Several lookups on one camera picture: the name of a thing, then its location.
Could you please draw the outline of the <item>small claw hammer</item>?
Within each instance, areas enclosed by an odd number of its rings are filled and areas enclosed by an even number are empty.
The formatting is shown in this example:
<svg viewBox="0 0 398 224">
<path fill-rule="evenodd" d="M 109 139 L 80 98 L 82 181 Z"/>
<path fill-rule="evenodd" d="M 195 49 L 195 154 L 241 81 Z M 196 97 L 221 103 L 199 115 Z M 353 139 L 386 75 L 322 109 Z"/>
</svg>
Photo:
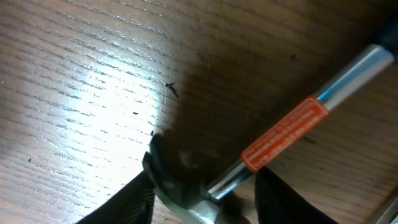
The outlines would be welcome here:
<svg viewBox="0 0 398 224">
<path fill-rule="evenodd" d="M 345 65 L 313 95 L 306 97 L 257 140 L 251 143 L 221 177 L 210 185 L 187 185 L 162 164 L 160 145 L 150 142 L 143 160 L 154 192 L 179 219 L 187 223 L 227 223 L 222 199 L 284 149 L 301 138 L 329 112 L 365 83 L 392 65 L 397 57 L 384 47 L 371 44 Z"/>
</svg>

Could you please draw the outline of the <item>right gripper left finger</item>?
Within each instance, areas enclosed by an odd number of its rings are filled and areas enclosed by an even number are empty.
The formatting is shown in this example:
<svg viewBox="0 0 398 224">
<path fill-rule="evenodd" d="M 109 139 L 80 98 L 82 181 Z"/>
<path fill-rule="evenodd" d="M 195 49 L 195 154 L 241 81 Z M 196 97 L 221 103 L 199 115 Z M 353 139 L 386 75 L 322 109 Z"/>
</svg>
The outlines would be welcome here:
<svg viewBox="0 0 398 224">
<path fill-rule="evenodd" d="M 151 224 L 154 184 L 145 172 L 76 224 Z"/>
</svg>

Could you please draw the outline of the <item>chrome combination wrench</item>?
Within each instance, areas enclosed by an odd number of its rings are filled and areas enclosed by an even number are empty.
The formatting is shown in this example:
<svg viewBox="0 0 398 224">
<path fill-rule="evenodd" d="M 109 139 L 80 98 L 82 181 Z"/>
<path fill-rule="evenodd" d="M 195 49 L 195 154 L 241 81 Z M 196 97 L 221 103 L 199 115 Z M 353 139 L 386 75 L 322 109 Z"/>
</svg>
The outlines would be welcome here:
<svg viewBox="0 0 398 224">
<path fill-rule="evenodd" d="M 384 201 L 372 214 L 367 223 L 388 224 L 397 216 L 397 195 Z"/>
</svg>

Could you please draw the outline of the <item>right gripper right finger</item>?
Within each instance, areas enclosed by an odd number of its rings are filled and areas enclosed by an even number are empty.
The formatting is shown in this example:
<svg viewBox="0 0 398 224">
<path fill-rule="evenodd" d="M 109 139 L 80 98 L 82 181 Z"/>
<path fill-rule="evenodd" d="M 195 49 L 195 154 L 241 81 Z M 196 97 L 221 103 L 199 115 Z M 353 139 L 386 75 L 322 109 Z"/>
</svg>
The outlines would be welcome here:
<svg viewBox="0 0 398 224">
<path fill-rule="evenodd" d="M 256 174 L 255 204 L 259 224 L 337 224 L 266 167 Z"/>
</svg>

